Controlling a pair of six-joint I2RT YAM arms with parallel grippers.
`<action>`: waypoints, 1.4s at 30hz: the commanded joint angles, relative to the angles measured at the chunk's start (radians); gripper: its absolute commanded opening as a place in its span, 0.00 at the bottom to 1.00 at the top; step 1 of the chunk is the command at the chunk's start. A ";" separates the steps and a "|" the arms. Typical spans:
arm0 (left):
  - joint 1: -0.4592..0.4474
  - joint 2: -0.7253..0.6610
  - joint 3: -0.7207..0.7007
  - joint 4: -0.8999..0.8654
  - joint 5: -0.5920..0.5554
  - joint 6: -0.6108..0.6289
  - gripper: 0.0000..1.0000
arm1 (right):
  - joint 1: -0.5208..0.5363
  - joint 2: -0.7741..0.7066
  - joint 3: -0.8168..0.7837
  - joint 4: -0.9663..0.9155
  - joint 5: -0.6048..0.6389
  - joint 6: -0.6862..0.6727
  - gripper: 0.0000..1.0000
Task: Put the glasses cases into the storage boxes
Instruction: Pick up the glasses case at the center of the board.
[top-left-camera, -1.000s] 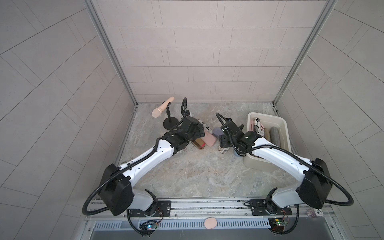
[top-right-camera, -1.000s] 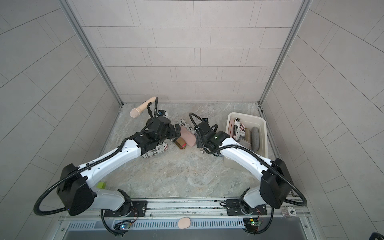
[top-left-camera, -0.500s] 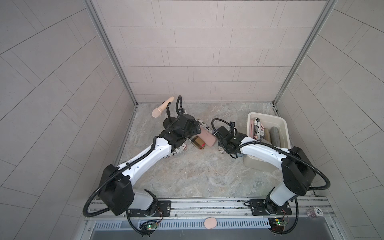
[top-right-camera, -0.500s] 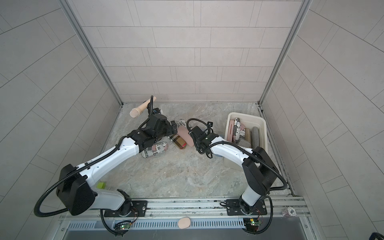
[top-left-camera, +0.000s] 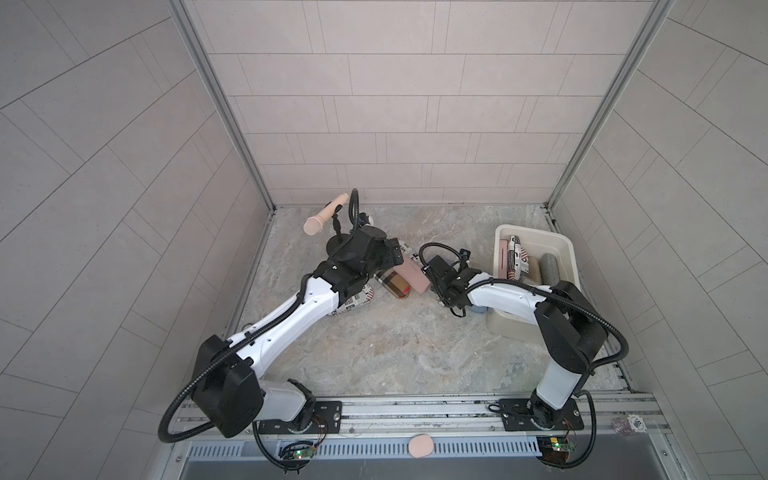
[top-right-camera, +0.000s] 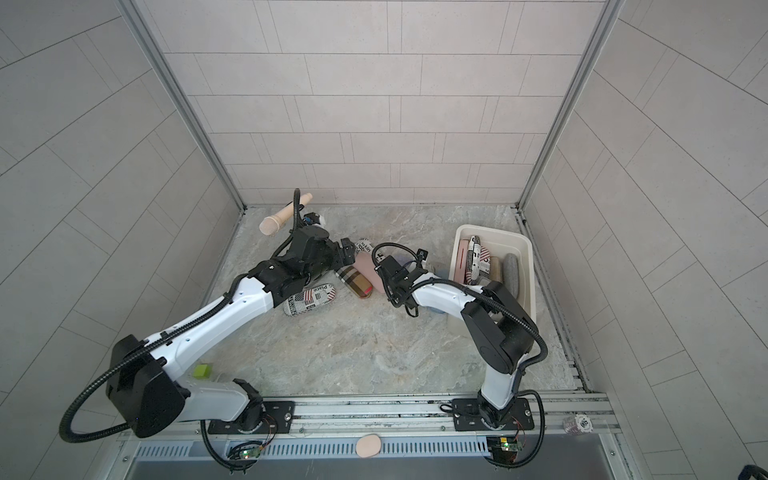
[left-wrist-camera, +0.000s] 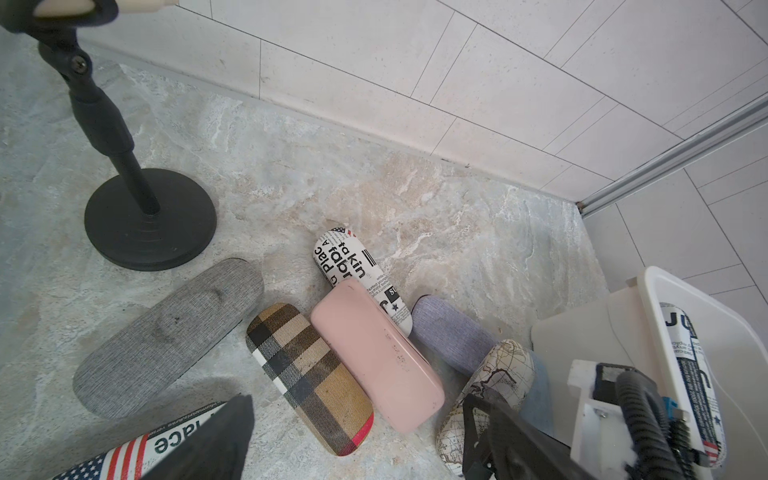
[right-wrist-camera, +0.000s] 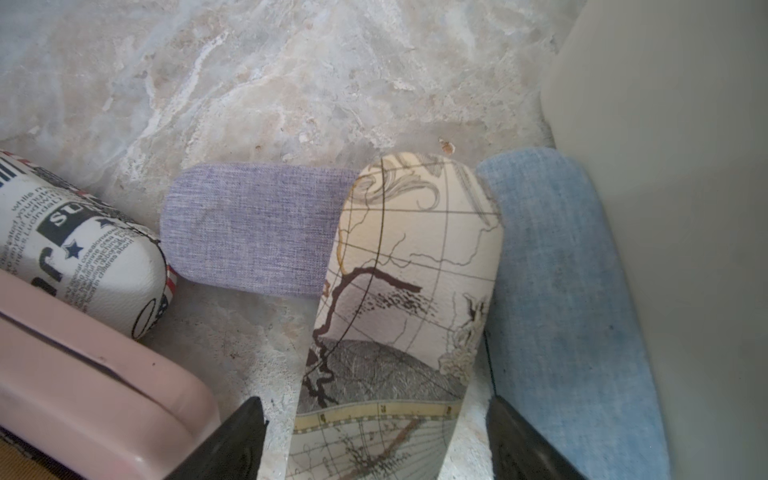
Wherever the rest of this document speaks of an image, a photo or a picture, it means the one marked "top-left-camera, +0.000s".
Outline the brown plaid glasses case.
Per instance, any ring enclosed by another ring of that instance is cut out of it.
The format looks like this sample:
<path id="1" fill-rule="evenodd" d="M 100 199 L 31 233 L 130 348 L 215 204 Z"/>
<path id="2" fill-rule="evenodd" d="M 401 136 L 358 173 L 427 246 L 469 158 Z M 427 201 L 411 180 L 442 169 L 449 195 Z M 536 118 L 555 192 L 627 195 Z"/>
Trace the brown plaid glasses case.
<path id="1" fill-rule="evenodd" d="M 398 299 L 407 298 L 411 292 L 411 285 L 394 269 L 379 271 L 375 278 L 390 294 Z"/>

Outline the cream plastic storage box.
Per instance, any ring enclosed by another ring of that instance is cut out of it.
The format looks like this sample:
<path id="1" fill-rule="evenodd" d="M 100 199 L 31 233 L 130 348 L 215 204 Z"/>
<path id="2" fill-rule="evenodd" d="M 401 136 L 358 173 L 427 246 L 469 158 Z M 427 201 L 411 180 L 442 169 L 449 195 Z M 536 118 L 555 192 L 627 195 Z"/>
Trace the cream plastic storage box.
<path id="1" fill-rule="evenodd" d="M 567 280 L 581 288 L 573 245 L 568 238 L 558 233 L 509 224 L 496 228 L 491 274 L 509 278 L 515 275 L 516 279 L 536 286 Z M 534 320 L 489 309 L 486 323 L 493 334 L 544 345 Z"/>

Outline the dark grey glasses case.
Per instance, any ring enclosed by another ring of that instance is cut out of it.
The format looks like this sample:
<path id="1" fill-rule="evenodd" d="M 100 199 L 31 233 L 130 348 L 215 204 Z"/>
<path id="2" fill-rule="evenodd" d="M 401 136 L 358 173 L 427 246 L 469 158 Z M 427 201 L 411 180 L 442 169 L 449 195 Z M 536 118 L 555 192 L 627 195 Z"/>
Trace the dark grey glasses case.
<path id="1" fill-rule="evenodd" d="M 539 260 L 543 285 L 556 286 L 561 278 L 557 257 L 552 253 L 545 253 Z"/>

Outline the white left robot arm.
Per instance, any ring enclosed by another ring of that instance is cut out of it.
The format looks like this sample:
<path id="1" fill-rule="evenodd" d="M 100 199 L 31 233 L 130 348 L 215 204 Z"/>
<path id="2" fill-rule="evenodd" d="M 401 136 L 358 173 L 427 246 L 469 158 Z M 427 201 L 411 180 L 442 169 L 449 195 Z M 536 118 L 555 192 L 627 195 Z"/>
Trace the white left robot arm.
<path id="1" fill-rule="evenodd" d="M 200 346 L 193 377 L 163 413 L 158 439 L 177 443 L 212 428 L 231 438 L 261 421 L 307 429 L 314 394 L 296 380 L 266 381 L 264 374 L 292 342 L 360 293 L 375 273 L 402 262 L 397 239 L 370 225 L 356 228 L 302 277 L 291 299 L 228 339 L 213 335 Z"/>

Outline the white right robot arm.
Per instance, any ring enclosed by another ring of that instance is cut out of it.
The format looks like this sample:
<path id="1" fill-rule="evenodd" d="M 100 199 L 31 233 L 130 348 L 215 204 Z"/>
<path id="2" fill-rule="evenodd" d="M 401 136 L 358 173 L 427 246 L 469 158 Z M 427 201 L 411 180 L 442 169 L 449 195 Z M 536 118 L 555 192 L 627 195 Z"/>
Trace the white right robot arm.
<path id="1" fill-rule="evenodd" d="M 440 256 L 424 260 L 422 272 L 450 309 L 486 307 L 531 320 L 538 327 L 550 361 L 524 415 L 539 429 L 556 427 L 566 404 L 582 391 L 588 377 L 629 353 L 625 336 L 571 282 L 532 286 L 494 278 L 462 260 L 454 266 Z"/>

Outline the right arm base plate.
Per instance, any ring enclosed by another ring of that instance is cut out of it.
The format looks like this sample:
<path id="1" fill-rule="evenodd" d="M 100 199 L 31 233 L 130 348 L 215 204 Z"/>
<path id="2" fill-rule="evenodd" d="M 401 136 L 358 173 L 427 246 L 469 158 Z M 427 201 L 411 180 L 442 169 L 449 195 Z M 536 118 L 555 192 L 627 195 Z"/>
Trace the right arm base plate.
<path id="1" fill-rule="evenodd" d="M 556 411 L 551 419 L 535 418 L 525 398 L 503 398 L 488 406 L 491 413 L 498 414 L 507 432 L 513 431 L 580 431 L 585 428 L 580 408 L 574 398 L 569 399 L 564 407 Z"/>

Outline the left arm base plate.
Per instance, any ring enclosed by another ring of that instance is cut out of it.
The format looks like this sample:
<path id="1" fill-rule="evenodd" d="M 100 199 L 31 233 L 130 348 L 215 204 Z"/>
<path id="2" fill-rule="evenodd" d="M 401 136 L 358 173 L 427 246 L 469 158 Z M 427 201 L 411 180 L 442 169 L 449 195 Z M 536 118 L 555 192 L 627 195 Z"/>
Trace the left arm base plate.
<path id="1" fill-rule="evenodd" d="M 257 431 L 263 435 L 338 434 L 342 409 L 341 401 L 310 401 L 291 421 L 260 421 Z"/>

